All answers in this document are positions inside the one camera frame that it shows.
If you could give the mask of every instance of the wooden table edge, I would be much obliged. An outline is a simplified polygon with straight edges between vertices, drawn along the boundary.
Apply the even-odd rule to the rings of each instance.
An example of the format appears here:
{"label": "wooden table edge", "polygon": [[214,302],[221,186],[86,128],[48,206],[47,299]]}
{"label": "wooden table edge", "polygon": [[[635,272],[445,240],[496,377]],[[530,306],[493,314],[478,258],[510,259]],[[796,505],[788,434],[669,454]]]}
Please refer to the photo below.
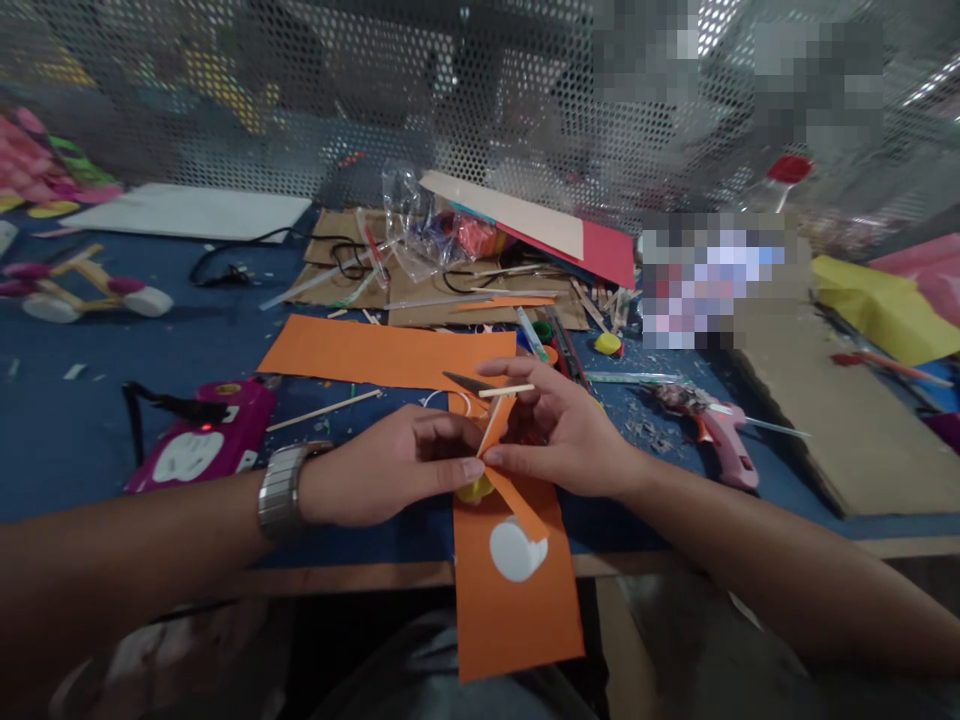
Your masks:
{"label": "wooden table edge", "polygon": [[[883,560],[960,554],[958,535],[854,542]],[[684,561],[672,551],[573,556],[577,577],[647,575],[683,564]],[[297,596],[452,584],[453,564],[450,562],[373,563],[245,570],[215,583],[201,595],[204,598]]]}

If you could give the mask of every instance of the person's right hand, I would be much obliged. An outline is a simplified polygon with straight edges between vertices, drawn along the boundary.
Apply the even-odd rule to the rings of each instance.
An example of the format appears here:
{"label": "person's right hand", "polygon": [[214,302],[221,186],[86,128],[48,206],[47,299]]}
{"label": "person's right hand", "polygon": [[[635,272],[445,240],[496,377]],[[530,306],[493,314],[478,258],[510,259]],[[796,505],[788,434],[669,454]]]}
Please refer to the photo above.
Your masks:
{"label": "person's right hand", "polygon": [[582,387],[532,357],[491,360],[477,372],[536,385],[520,393],[518,412],[548,441],[495,445],[484,454],[485,463],[549,480],[575,495],[619,497],[635,489],[647,456],[621,437]]}

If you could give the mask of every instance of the silver watch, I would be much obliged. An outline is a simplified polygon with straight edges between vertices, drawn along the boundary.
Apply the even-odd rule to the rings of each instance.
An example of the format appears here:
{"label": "silver watch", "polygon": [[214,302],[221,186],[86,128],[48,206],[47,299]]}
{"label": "silver watch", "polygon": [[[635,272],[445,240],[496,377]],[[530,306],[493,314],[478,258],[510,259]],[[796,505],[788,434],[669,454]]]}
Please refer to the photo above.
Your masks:
{"label": "silver watch", "polygon": [[296,535],[306,524],[300,512],[300,468],[310,454],[309,443],[280,448],[267,463],[260,486],[257,517],[260,530],[272,542]]}

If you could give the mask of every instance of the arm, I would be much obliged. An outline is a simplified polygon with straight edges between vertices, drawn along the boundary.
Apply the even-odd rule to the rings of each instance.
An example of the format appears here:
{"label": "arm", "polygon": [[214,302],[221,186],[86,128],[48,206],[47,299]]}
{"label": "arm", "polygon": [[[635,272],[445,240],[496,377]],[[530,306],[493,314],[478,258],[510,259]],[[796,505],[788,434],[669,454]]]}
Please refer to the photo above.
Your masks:
{"label": "arm", "polygon": [[960,620],[877,558],[775,505],[640,452],[586,391],[531,358],[480,370],[536,385],[521,399],[549,439],[548,447],[491,448],[486,462],[619,500],[802,655],[960,674]]}
{"label": "arm", "polygon": [[[313,524],[373,525],[473,482],[482,433],[409,406],[306,463]],[[271,547],[260,533],[263,472],[185,485],[0,527],[0,697],[68,671]]]}

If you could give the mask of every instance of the person's left hand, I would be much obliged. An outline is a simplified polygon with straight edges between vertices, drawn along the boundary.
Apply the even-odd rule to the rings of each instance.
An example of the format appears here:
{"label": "person's left hand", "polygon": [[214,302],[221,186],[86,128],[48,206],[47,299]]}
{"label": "person's left hand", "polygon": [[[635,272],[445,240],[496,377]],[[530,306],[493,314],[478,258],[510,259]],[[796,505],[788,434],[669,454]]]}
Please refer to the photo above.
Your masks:
{"label": "person's left hand", "polygon": [[482,439],[465,417],[407,405],[309,461],[300,475],[300,510],[312,524],[389,520],[417,500],[479,479],[484,465],[474,455]]}

